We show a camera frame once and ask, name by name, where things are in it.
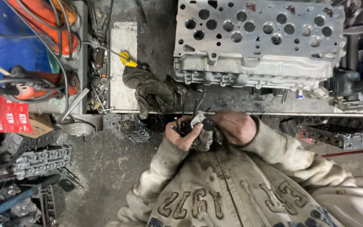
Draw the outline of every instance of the sweatshirt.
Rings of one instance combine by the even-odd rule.
[[[254,119],[245,147],[185,152],[163,138],[107,227],[363,227],[363,187]]]

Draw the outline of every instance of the gear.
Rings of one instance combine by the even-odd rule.
[[[133,121],[124,121],[121,124],[121,131],[123,132],[123,134],[128,135],[131,134],[131,132],[135,131],[135,124]]]

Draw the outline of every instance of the red label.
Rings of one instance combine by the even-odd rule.
[[[0,96],[0,132],[32,132],[28,105]]]

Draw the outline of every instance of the metal workbench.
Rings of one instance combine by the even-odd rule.
[[[115,22],[111,29],[111,49],[128,51],[131,58],[147,62],[150,71],[163,81],[173,71],[173,50],[175,43],[174,16],[171,14],[148,17],[149,28],[137,22]],[[138,113],[134,89],[127,88],[123,81],[124,66],[117,56],[111,55],[110,71],[114,76],[110,84],[110,107],[112,113]],[[296,98],[296,92],[289,92],[285,104],[281,97],[272,94],[254,96],[251,87],[232,88],[211,85],[206,88],[206,97],[201,110],[235,110],[250,114],[290,115],[290,116],[347,116],[363,117],[363,111],[343,113],[332,106],[332,98],[312,99],[304,93],[303,99]],[[188,91],[185,110],[192,111],[195,99],[201,92]]]

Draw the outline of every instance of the hand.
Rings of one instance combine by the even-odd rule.
[[[193,116],[183,116],[178,119],[179,125],[182,121],[190,122],[193,119]],[[188,152],[190,150],[191,144],[193,141],[199,136],[201,130],[203,129],[203,124],[198,123],[194,125],[193,131],[187,134],[185,137],[181,137],[179,133],[177,133],[174,129],[177,129],[176,122],[172,121],[166,125],[166,130],[164,131],[164,136],[170,140],[174,145],[178,146],[180,149]]]
[[[215,111],[210,118],[231,144],[245,146],[256,136],[256,123],[246,113]]]

